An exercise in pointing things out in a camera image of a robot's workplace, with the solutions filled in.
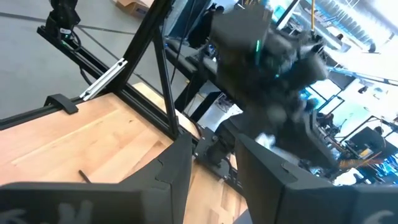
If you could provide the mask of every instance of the gray floor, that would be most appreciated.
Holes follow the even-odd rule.
[[[88,86],[78,66],[36,33],[50,11],[48,0],[0,1],[0,119],[40,108],[51,94],[76,97]],[[79,1],[76,11],[83,28],[77,27],[75,32],[83,46],[107,65],[123,56],[141,22],[123,13],[112,0]],[[171,76],[174,67],[167,65]],[[152,44],[134,74],[131,84],[145,80],[162,91]],[[186,85],[186,78],[177,71],[172,83],[174,99]],[[186,112],[192,113],[201,101],[203,98],[196,97]],[[200,123],[215,129],[223,116],[225,119],[224,113],[212,106]]]

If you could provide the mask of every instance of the window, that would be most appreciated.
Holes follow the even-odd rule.
[[[313,91],[311,88],[306,88],[302,90],[302,98],[306,100],[316,99],[318,102],[317,106],[315,107],[316,109],[322,106],[326,102],[324,98],[322,98],[318,93]]]
[[[317,81],[312,84],[311,87],[326,99],[329,99],[340,92],[340,88],[338,88],[338,86],[329,79]]]
[[[337,109],[339,104],[343,102],[343,99],[334,97],[327,105],[325,105],[319,112],[323,114],[328,114],[332,112],[334,109]]]

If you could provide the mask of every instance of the desk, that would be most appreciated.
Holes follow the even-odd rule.
[[[134,85],[162,107],[143,83]],[[119,183],[157,157],[172,140],[110,93],[0,132],[0,184],[10,182]],[[181,124],[190,123],[178,114]],[[193,162],[184,223],[232,223],[247,209],[245,199]]]

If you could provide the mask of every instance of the black metal bracket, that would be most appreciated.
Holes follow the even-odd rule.
[[[214,175],[224,181],[235,189],[239,194],[243,195],[243,188],[238,181],[238,171],[232,167],[229,158],[225,157],[219,164],[211,162],[207,156],[207,152],[211,146],[218,140],[214,132],[208,128],[203,130],[203,136],[199,140],[195,149],[194,156],[196,161],[209,169]]]
[[[62,94],[48,96],[47,99],[45,99],[44,106],[48,105],[55,105],[56,107],[63,109],[67,114],[74,114],[79,111],[77,106]]]

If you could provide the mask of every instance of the person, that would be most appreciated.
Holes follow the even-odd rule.
[[[223,6],[217,6],[215,10],[211,7],[205,12],[205,15],[200,19],[199,23],[193,28],[188,35],[188,43],[194,49],[200,48],[206,43],[206,39],[210,35],[211,22],[214,15],[222,14],[224,12]]]

